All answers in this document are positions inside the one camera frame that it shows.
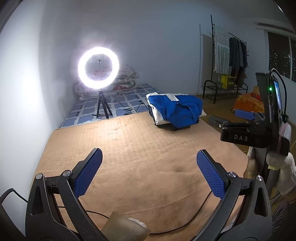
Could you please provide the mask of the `right hand in white glove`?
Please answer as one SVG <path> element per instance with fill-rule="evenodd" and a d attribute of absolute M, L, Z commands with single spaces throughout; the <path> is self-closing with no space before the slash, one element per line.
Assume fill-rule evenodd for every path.
<path fill-rule="evenodd" d="M 279 170 L 274 188 L 290 203 L 295 202 L 295 161 L 293 155 L 287 156 L 270 151 L 266 156 L 269 166 Z M 255 159 L 255 148 L 249 147 L 247 153 L 247 167 L 243 174 L 244 178 L 254 179 L 257 176 L 257 161 Z"/>

